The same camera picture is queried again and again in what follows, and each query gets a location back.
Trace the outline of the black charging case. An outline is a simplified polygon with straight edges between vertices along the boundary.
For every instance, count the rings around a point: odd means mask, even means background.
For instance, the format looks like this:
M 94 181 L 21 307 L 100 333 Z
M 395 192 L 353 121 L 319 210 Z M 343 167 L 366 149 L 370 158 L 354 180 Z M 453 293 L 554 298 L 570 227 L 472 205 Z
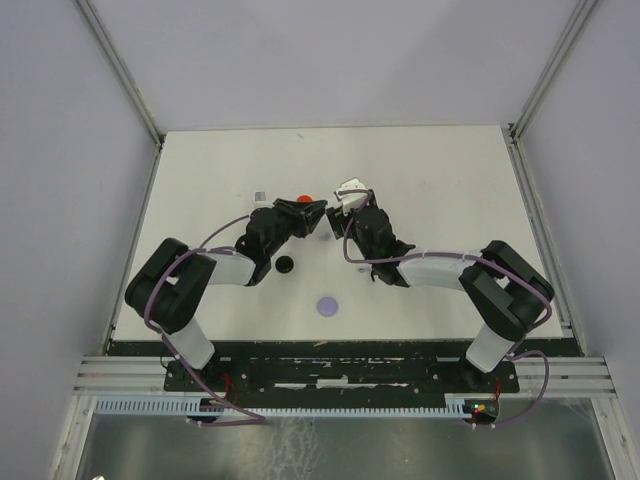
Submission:
M 288 255 L 280 256 L 275 262 L 276 270 L 281 274 L 290 273 L 295 267 L 295 262 L 292 257 Z

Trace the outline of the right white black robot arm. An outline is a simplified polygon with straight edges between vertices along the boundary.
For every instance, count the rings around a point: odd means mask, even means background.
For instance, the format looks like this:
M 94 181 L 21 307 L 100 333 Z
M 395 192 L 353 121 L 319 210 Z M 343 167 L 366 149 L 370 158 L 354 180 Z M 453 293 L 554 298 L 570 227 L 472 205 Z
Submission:
M 551 284 L 508 243 L 493 240 L 471 252 L 422 250 L 401 241 L 375 194 L 341 186 L 326 209 L 334 236 L 351 264 L 367 264 L 371 277 L 402 287 L 438 287 L 465 293 L 484 322 L 458 368 L 467 389 L 481 391 L 495 368 L 552 314 Z

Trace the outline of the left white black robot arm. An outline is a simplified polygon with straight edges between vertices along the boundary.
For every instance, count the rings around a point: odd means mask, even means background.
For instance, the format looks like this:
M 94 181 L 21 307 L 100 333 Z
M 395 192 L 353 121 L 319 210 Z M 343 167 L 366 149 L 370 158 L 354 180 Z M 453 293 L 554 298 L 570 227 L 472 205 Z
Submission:
M 125 303 L 188 364 L 187 379 L 198 389 L 212 389 L 221 378 L 221 366 L 213 360 L 215 347 L 195 317 L 205 290 L 259 284 L 278 250 L 292 237 L 312 234 L 327 205 L 325 200 L 276 199 L 259 206 L 244 217 L 245 232 L 232 247 L 208 249 L 201 244 L 191 249 L 167 238 L 130 281 Z

